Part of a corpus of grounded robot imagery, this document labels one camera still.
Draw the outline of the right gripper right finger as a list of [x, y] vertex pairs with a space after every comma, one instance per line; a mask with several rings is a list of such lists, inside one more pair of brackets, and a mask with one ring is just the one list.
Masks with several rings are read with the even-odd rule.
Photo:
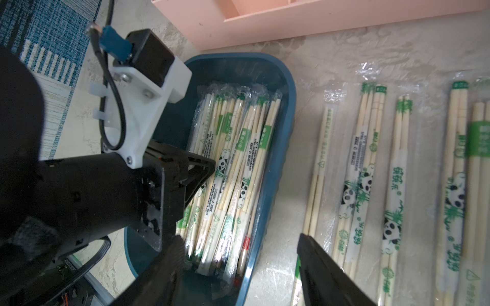
[[297, 245], [305, 305], [375, 305], [309, 235]]

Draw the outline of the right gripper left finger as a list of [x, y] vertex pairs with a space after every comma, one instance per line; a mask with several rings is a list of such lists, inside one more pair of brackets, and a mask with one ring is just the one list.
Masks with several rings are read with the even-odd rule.
[[173, 237], [170, 247], [159, 253], [112, 305], [175, 305], [184, 269], [184, 242]]

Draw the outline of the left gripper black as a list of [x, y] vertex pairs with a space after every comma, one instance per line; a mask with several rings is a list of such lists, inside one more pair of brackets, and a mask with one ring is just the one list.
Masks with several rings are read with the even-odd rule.
[[146, 225], [161, 251], [215, 162], [151, 142], [143, 166], [106, 153], [39, 161], [1, 154], [1, 297], [32, 283], [60, 257], [127, 226]]

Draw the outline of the chopsticks pair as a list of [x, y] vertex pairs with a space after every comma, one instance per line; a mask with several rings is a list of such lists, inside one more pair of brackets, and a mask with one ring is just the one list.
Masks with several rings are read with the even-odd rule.
[[311, 179], [310, 192], [307, 202], [306, 215], [302, 228], [302, 234], [315, 237], [318, 224], [320, 202], [323, 194], [326, 161], [329, 154], [331, 130], [333, 125], [334, 109], [325, 106], [322, 123], [318, 136], [315, 164]]
[[436, 305], [454, 305], [463, 250], [469, 83], [452, 83], [445, 132], [436, 257]]
[[357, 204], [359, 177], [364, 163], [370, 117], [371, 114], [377, 113], [376, 110], [373, 110], [376, 86], [377, 83], [375, 82], [364, 82], [361, 87], [361, 104], [357, 112], [356, 127], [348, 155], [346, 176], [338, 212], [338, 225], [334, 236], [333, 260], [347, 274], [350, 270], [347, 263], [348, 243], [351, 236], [353, 212]]
[[398, 98], [390, 156], [387, 197], [382, 232], [381, 264], [377, 303], [394, 304], [398, 252], [401, 248], [403, 213], [406, 200], [408, 140], [413, 100], [408, 94]]

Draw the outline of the chopsticks green label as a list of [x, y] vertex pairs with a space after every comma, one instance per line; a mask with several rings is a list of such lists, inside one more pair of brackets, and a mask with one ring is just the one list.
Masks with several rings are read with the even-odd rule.
[[480, 305], [489, 224], [489, 101], [473, 105], [468, 134], [463, 266], [456, 304]]

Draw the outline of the teal plastic storage box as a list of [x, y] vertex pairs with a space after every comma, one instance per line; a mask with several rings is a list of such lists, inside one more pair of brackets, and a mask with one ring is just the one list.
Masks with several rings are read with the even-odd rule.
[[283, 174], [296, 111], [296, 85], [283, 61], [269, 54], [257, 52], [204, 54], [192, 57], [185, 64], [192, 72], [186, 96], [179, 103], [165, 108], [154, 132], [154, 137], [158, 141], [180, 149], [185, 147], [190, 136], [199, 86], [209, 85], [212, 82], [239, 85], [262, 84], [272, 93], [281, 91], [283, 94], [265, 166], [250, 257], [241, 286], [233, 288], [229, 295], [214, 300], [212, 287], [216, 281], [185, 270], [176, 302], [177, 305], [244, 305], [256, 264], [260, 259], [262, 242], [267, 234], [268, 222]]

